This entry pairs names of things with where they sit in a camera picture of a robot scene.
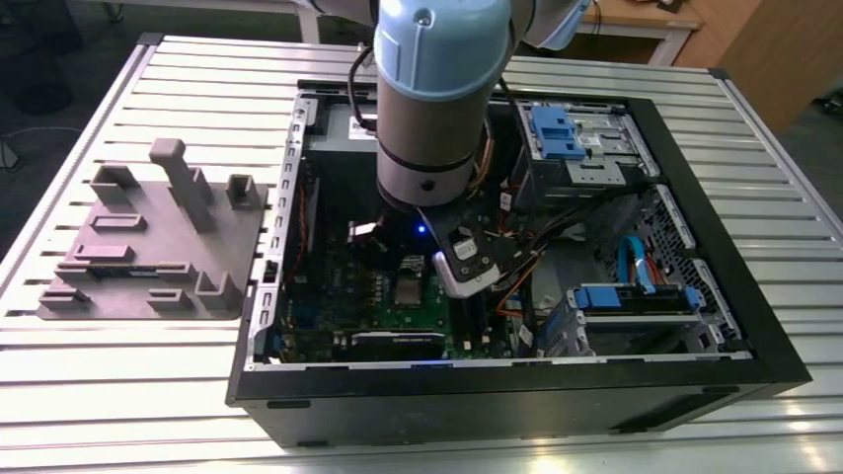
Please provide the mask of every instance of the cable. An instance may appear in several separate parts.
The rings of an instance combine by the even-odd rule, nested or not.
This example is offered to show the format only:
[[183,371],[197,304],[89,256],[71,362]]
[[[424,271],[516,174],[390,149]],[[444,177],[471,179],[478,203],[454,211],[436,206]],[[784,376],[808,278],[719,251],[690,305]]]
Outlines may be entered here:
[[9,133],[4,133],[0,135],[0,138],[12,138],[13,136],[23,135],[24,133],[29,133],[31,131],[75,131],[76,133],[81,133],[79,128],[73,128],[72,126],[32,126],[29,128],[24,128],[21,130],[11,131]]
[[8,139],[33,131],[73,131],[76,133],[81,133],[81,130],[79,128],[73,128],[69,126],[32,126],[29,128],[23,128],[20,130],[0,135],[0,164],[3,165],[0,167],[0,170],[8,174],[17,173],[25,166],[24,160],[20,156],[17,158],[17,163],[9,166],[5,156],[5,149],[7,146],[9,146]]
[[503,309],[503,305],[506,304],[508,299],[512,297],[512,294],[515,294],[515,290],[518,289],[520,284],[524,282],[524,279],[527,279],[530,274],[532,274],[532,271],[536,270],[536,266],[538,265],[539,265],[539,261],[536,260],[536,262],[532,264],[532,267],[530,267],[530,269],[527,269],[527,271],[522,274],[522,276],[519,277],[519,279],[515,282],[515,284],[512,284],[512,287],[507,291],[506,296],[503,296],[503,299],[498,302],[498,306],[495,307],[495,313],[502,314],[506,311]]
[[299,243],[299,255],[295,258],[295,264],[292,264],[292,269],[289,269],[289,273],[284,278],[284,283],[281,287],[287,287],[287,285],[292,282],[292,277],[295,275],[296,270],[299,270],[299,265],[301,264],[301,258],[304,257],[304,250],[307,249],[307,218],[304,216],[304,187],[299,186],[299,230],[300,230],[300,240]]
[[650,267],[650,270],[654,273],[654,280],[656,281],[656,284],[668,284],[668,280],[664,278],[662,270],[650,255],[647,256],[647,267]]
[[486,176],[488,175],[488,169],[491,168],[491,154],[495,148],[495,140],[491,136],[491,120],[488,119],[488,116],[486,116],[486,119],[483,120],[483,130],[486,132],[486,141],[480,155],[479,167],[476,167],[476,176],[470,182],[470,189],[472,190],[472,193],[470,194],[468,199],[475,197],[483,181],[486,180]]
[[546,226],[536,232],[527,244],[527,247],[522,250],[522,255],[524,256],[523,260],[518,263],[514,270],[503,273],[498,281],[506,281],[524,268],[527,268],[528,265],[538,262],[542,253],[548,247],[546,240],[550,238],[552,233],[564,232],[570,227],[586,220],[591,213],[595,212],[602,205],[616,198],[642,193],[650,188],[650,186],[650,183],[638,183],[635,185],[624,186],[623,188],[604,190],[578,207],[554,217]]
[[[498,79],[498,85],[500,86],[500,90],[503,91],[503,95],[506,97],[507,102],[510,103],[510,108],[512,109],[512,113],[515,114],[515,126],[518,127],[518,132],[522,137],[522,151],[519,153],[519,158],[524,158],[527,160],[527,174],[524,175],[524,180],[530,179],[530,191],[532,194],[532,199],[538,198],[536,193],[536,182],[535,175],[532,172],[532,157],[530,156],[530,137],[527,136],[527,124],[524,123],[524,117],[522,116],[520,108],[518,107],[518,102],[515,102],[515,97],[512,97],[512,92],[510,91],[510,86],[506,83],[506,79],[500,76]],[[532,223],[535,217],[536,205],[534,204],[530,207],[530,220],[527,221],[527,225]]]
[[[522,324],[530,330],[530,334],[538,335],[539,334],[539,321],[536,318],[536,308],[535,308],[535,305],[532,304],[532,278],[530,276],[524,278],[524,282],[522,283],[522,286],[518,290],[518,294],[522,298],[522,308],[524,310],[524,319],[523,319]],[[530,344],[527,344],[527,342],[523,341],[522,338],[519,338],[519,340],[524,342],[523,347],[520,347],[522,345],[519,343],[519,349],[520,349],[519,352],[522,353],[519,356],[527,356],[527,357],[535,356],[535,352],[536,352],[535,338],[534,338],[534,341],[530,342]]]
[[596,21],[594,23],[594,26],[591,27],[591,34],[599,37],[600,30],[603,29],[603,10],[600,9],[599,0],[594,0],[594,10],[596,12]]
[[355,114],[355,119],[360,124],[360,127],[367,131],[376,131],[376,122],[364,118],[360,113],[360,107],[358,105],[358,97],[355,95],[355,76],[358,75],[358,69],[360,69],[360,65],[370,57],[371,52],[374,51],[374,47],[367,46],[364,50],[360,51],[360,55],[355,62],[352,63],[352,68],[348,70],[348,103],[352,106],[352,114]]
[[582,205],[571,209],[568,212],[558,215],[551,219],[546,226],[536,232],[528,250],[532,250],[542,239],[551,235],[555,231],[564,231],[568,227],[579,224],[588,215],[607,202],[616,198],[630,195],[638,195],[647,189],[650,189],[650,183],[636,183],[634,185],[624,186],[623,188],[614,188],[604,190],[596,196],[591,197]]

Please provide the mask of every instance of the metal table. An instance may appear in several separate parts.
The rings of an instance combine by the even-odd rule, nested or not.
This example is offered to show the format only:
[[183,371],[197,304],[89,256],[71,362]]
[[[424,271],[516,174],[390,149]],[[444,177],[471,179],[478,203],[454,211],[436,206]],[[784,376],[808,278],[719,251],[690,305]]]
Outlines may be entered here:
[[176,136],[209,182],[249,173],[275,183],[296,80],[346,80],[358,55],[330,45],[144,40],[0,267],[0,469],[710,474],[843,466],[843,227],[734,85],[704,70],[519,58],[506,78],[518,89],[655,101],[814,376],[780,397],[666,434],[281,450],[223,403],[237,321],[40,320],[39,295],[95,201],[85,180],[100,163],[163,179],[148,146]]

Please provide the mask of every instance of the wire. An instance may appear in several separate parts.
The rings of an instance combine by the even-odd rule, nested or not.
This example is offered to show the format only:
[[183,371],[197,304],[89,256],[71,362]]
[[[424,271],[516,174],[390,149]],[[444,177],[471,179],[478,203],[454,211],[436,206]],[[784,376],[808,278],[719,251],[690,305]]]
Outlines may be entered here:
[[668,284],[668,280],[664,278],[664,274],[662,273],[662,270],[659,269],[659,266],[656,265],[656,262],[650,255],[647,256],[647,267],[654,273],[654,281],[656,282],[656,284]]
[[[535,175],[532,171],[532,157],[530,156],[530,137],[527,136],[527,124],[524,123],[524,117],[522,116],[520,108],[518,107],[518,102],[515,102],[515,97],[512,97],[512,92],[510,91],[510,86],[506,83],[506,79],[500,76],[498,79],[498,86],[500,86],[500,91],[503,91],[503,95],[506,97],[507,102],[510,103],[510,108],[512,109],[512,113],[515,114],[515,126],[518,127],[518,132],[522,137],[522,151],[519,153],[519,158],[527,160],[527,174],[524,175],[524,181],[530,179],[530,191],[532,200],[538,199],[536,193],[536,182]],[[536,211],[536,203],[530,206],[530,220],[527,221],[527,225],[532,223]]]
[[506,312],[506,310],[503,309],[503,305],[506,304],[508,299],[512,297],[512,294],[515,294],[515,290],[522,285],[527,277],[532,274],[532,271],[536,270],[538,265],[539,265],[539,261],[536,260],[536,262],[532,264],[530,269],[527,269],[527,271],[522,274],[515,284],[512,284],[512,287],[507,291],[506,296],[503,296],[503,299],[498,302],[498,306],[495,307],[495,313],[503,314]]
[[582,205],[551,219],[551,221],[539,230],[539,232],[536,232],[536,236],[530,243],[528,250],[532,250],[535,246],[542,242],[542,240],[551,235],[552,232],[564,231],[571,226],[579,224],[602,205],[616,198],[642,193],[650,188],[650,186],[650,183],[636,183],[634,185],[624,186],[623,188],[614,188],[600,192],[596,196],[591,197]]
[[594,0],[594,10],[596,12],[596,21],[591,27],[591,34],[596,37],[600,36],[600,30],[603,29],[603,10],[600,9],[599,0]]
[[486,176],[488,175],[488,169],[491,168],[491,154],[495,148],[495,140],[491,136],[491,120],[488,119],[488,116],[486,116],[486,119],[483,120],[483,130],[486,131],[486,141],[479,165],[474,163],[476,168],[476,176],[470,182],[470,189],[472,190],[472,193],[470,194],[468,199],[475,197],[483,181],[486,180]]
[[295,258],[295,264],[292,264],[292,269],[289,269],[289,273],[284,278],[284,283],[281,287],[287,287],[287,285],[292,282],[292,277],[295,272],[299,270],[299,265],[301,264],[301,258],[304,257],[304,249],[307,249],[307,218],[304,217],[304,187],[299,186],[299,229],[300,229],[300,243],[299,243],[299,255]]
[[4,133],[0,135],[0,138],[12,138],[13,136],[23,135],[24,133],[29,133],[32,131],[75,131],[76,133],[81,133],[79,128],[73,128],[72,126],[32,126],[29,128],[24,128],[23,130],[11,131],[9,133]]
[[358,75],[358,69],[360,69],[360,65],[364,63],[367,57],[370,57],[374,48],[371,46],[364,47],[364,50],[360,51],[360,55],[355,62],[352,63],[352,68],[348,70],[348,103],[352,106],[352,114],[355,114],[355,119],[360,124],[360,127],[367,131],[376,131],[376,122],[364,118],[360,113],[360,106],[358,105],[358,97],[355,95],[355,76]]
[[0,135],[0,164],[3,165],[0,166],[0,170],[11,175],[21,171],[25,166],[25,162],[19,156],[17,163],[9,165],[8,158],[5,156],[5,149],[9,147],[8,139],[33,131],[72,131],[81,133],[79,128],[73,128],[71,126],[32,126]]

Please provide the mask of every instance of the blue plastic clip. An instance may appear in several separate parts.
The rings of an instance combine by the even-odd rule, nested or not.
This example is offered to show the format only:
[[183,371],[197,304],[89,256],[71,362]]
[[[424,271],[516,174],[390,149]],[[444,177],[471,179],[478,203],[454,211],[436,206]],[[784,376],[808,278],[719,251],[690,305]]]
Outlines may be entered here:
[[542,143],[542,157],[552,160],[584,160],[586,151],[575,140],[576,126],[562,107],[538,106],[530,110],[532,128]]
[[686,286],[684,297],[687,298],[687,305],[694,311],[696,311],[702,306],[702,303],[699,302],[699,293],[696,292],[696,288],[694,288],[692,286]]
[[644,293],[655,293],[656,287],[650,281],[650,273],[647,272],[647,254],[644,253],[644,242],[635,235],[626,235],[620,239],[618,246],[618,278],[624,283],[631,283],[632,279],[627,271],[627,249],[632,247],[635,256],[635,273],[638,274],[638,282],[644,287]]

